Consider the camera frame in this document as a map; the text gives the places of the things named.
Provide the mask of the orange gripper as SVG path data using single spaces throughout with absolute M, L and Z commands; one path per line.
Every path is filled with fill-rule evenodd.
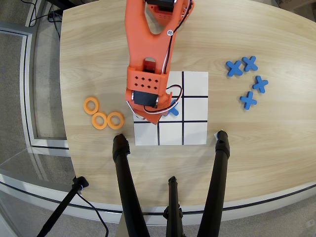
M 172 101 L 173 92 L 165 93 L 163 96 L 135 91 L 131 89 L 125 90 L 125 98 L 131 111 L 141 121 L 149 121 L 153 124 L 157 124 L 161 118 L 161 113 L 146 112 L 143 107 L 148 106 L 156 110 L 165 110 L 170 106 Z

